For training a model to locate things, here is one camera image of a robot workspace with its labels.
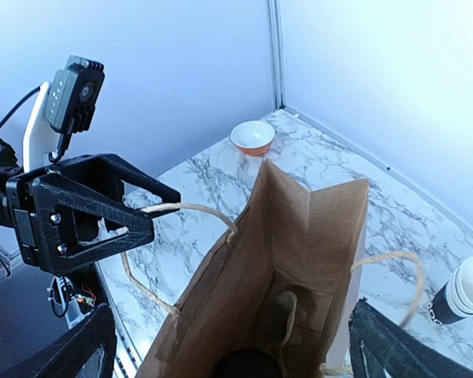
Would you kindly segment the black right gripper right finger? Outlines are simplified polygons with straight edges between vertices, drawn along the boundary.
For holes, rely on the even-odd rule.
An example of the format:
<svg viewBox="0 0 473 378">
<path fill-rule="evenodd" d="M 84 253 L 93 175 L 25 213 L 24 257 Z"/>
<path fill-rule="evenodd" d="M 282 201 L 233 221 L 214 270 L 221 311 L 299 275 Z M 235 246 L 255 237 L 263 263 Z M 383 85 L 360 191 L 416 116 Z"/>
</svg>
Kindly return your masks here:
<svg viewBox="0 0 473 378">
<path fill-rule="evenodd" d="M 348 322 L 355 377 L 473 377 L 473 371 L 429 348 L 360 299 Z"/>
</svg>

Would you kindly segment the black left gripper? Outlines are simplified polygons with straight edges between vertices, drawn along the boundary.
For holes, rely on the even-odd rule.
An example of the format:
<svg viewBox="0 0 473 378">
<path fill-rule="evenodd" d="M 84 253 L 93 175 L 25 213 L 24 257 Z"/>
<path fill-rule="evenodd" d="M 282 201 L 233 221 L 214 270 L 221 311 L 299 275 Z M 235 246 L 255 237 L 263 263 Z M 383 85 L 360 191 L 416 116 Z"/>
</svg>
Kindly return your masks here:
<svg viewBox="0 0 473 378">
<path fill-rule="evenodd" d="M 82 155 L 46 174 L 45 149 L 25 138 L 23 165 L 0 138 L 0 225 L 15 231 L 23 261 L 56 276 L 154 239 L 152 219 L 127 207 L 124 184 L 178 203 L 181 194 L 116 154 Z"/>
</svg>

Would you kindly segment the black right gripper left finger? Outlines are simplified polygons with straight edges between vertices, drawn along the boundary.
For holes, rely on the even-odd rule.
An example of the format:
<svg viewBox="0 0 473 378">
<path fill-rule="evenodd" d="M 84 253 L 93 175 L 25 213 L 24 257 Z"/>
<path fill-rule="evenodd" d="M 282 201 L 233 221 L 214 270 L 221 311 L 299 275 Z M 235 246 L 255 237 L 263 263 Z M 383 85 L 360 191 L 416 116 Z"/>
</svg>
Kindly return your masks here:
<svg viewBox="0 0 473 378">
<path fill-rule="evenodd" d="M 95 357 L 95 375 L 111 377 L 116 350 L 114 315 L 108 305 L 99 305 L 52 344 L 8 369 L 7 376 L 76 377 Z"/>
</svg>

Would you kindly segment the brown paper bag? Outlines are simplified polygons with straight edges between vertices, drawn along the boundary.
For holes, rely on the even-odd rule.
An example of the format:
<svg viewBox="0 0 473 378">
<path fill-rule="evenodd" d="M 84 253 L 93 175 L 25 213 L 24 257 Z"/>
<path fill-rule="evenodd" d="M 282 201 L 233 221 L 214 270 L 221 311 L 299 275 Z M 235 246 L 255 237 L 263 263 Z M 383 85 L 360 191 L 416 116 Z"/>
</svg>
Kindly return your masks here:
<svg viewBox="0 0 473 378">
<path fill-rule="evenodd" d="M 275 357 L 284 377 L 342 362 L 359 291 L 367 179 L 310 191 L 261 164 L 235 228 L 202 260 L 160 328 L 140 377 L 211 377 L 227 354 Z"/>
</svg>

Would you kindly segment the black takeout coffee cup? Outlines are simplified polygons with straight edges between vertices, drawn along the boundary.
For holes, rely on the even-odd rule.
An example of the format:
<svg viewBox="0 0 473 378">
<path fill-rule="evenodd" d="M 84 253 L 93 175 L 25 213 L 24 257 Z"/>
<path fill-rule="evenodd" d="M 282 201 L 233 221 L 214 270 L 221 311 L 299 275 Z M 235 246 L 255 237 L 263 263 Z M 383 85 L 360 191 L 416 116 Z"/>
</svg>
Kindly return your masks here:
<svg viewBox="0 0 473 378">
<path fill-rule="evenodd" d="M 280 378 L 277 361 L 258 349 L 235 350 L 224 356 L 214 367 L 214 378 Z"/>
</svg>

